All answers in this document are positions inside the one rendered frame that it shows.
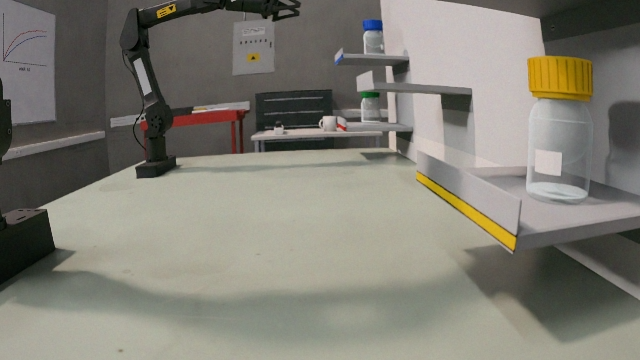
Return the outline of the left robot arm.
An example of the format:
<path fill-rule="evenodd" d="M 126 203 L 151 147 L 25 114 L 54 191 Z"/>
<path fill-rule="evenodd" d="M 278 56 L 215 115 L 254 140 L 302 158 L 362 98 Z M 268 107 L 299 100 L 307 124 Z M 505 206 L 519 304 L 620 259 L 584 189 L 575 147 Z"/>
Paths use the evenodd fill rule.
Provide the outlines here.
<path fill-rule="evenodd" d="M 226 11 L 243 12 L 243 3 L 243 0 L 172 0 L 140 10 L 133 8 L 128 12 L 119 44 L 132 66 L 148 125 L 145 133 L 147 160 L 136 166 L 136 171 L 155 170 L 176 159 L 176 155 L 166 156 L 163 135 L 172 127 L 174 119 L 170 106 L 166 105 L 161 94 L 150 61 L 148 28 L 186 15 L 224 10 L 224 7 Z"/>

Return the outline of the white panel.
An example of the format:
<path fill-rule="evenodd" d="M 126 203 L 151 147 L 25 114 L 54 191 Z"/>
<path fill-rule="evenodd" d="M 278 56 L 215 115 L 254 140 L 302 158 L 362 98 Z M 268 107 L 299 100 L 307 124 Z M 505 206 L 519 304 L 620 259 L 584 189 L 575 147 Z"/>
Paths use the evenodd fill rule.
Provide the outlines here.
<path fill-rule="evenodd" d="M 545 18 L 436 0 L 381 0 L 387 83 L 472 88 L 472 95 L 388 94 L 389 148 L 457 168 L 527 166 L 527 59 L 593 67 L 590 180 L 640 195 L 640 0 L 599 0 Z M 640 300 L 640 228 L 553 245 Z"/>

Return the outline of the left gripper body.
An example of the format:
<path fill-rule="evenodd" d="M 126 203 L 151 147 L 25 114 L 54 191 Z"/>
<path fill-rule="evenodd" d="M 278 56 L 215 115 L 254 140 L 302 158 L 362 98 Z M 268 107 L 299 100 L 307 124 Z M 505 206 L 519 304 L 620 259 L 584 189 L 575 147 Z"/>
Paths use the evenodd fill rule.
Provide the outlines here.
<path fill-rule="evenodd" d="M 243 2 L 244 2 L 243 3 L 243 12 L 261 14 L 262 15 L 262 19 L 267 19 L 268 16 L 271 16 L 274 13 L 274 12 L 272 12 L 272 13 L 270 12 L 270 6 L 271 6 L 271 3 L 272 3 L 272 0 L 266 0 L 266 1 L 264 0 L 263 2 L 262 2 L 262 0 L 243 0 Z M 261 9 L 261 5 L 262 5 L 262 9 Z M 268 9 L 267 9 L 267 7 L 268 7 Z"/>

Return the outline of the clear glass bottle with yellow cap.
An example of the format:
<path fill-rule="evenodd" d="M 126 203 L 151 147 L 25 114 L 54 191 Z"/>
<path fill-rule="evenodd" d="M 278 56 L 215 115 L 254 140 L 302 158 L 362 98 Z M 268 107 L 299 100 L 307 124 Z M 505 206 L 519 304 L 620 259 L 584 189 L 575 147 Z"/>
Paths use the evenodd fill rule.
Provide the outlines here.
<path fill-rule="evenodd" d="M 529 116 L 526 191 L 557 205 L 584 202 L 589 193 L 594 123 L 584 101 L 593 96 L 592 62 L 563 56 L 527 59 Z"/>

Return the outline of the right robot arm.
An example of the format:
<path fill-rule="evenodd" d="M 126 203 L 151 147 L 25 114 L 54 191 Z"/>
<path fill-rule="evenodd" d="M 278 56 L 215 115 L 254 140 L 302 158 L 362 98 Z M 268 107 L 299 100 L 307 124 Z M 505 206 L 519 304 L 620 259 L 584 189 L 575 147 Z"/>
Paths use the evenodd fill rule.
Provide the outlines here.
<path fill-rule="evenodd" d="M 2 157 L 10 148 L 11 141 L 11 100 L 3 99 L 3 84 L 0 78 L 0 165 L 2 165 Z M 3 215 L 0 209 L 0 241 L 46 218 L 48 218 L 47 209 L 16 209 Z"/>

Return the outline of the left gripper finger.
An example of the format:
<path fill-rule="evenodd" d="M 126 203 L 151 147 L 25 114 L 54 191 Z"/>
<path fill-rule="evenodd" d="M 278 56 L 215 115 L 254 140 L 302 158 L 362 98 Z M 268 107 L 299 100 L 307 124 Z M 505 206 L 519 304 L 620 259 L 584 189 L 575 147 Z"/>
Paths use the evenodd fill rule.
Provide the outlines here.
<path fill-rule="evenodd" d="M 277 6 L 288 6 L 288 5 L 283 3 L 283 2 L 278 1 L 278 5 Z M 296 16 L 299 16 L 299 14 L 300 14 L 300 11 L 298 11 L 296 9 L 288 9 L 288 10 L 294 12 L 294 14 L 278 16 L 279 11 L 276 11 L 276 12 L 273 13 L 272 22 L 283 20 L 283 19 L 286 19 L 286 18 L 296 17 Z"/>
<path fill-rule="evenodd" d="M 277 6 L 278 0 L 272 0 L 271 6 L 270 6 L 270 12 L 276 12 L 276 11 L 300 8 L 301 2 L 299 2 L 297 0 L 289 0 L 289 1 L 295 3 L 295 5 Z"/>

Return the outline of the clear bottle with blue cap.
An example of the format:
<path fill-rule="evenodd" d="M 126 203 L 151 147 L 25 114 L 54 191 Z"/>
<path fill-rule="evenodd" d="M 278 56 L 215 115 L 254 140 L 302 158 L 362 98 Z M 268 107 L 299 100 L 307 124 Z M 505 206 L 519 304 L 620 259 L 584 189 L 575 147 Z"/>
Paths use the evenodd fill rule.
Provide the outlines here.
<path fill-rule="evenodd" d="M 383 22 L 381 20 L 364 20 L 364 50 L 365 54 L 385 55 Z"/>

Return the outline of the clear glass bottle with green cap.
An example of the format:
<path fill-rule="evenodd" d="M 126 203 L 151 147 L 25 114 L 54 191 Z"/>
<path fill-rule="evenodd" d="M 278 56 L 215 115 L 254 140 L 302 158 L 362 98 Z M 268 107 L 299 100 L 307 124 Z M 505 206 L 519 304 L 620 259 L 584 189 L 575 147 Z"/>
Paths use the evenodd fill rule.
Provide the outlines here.
<path fill-rule="evenodd" d="M 378 100 L 380 92 L 361 92 L 362 100 L 362 123 L 381 123 L 381 103 Z"/>

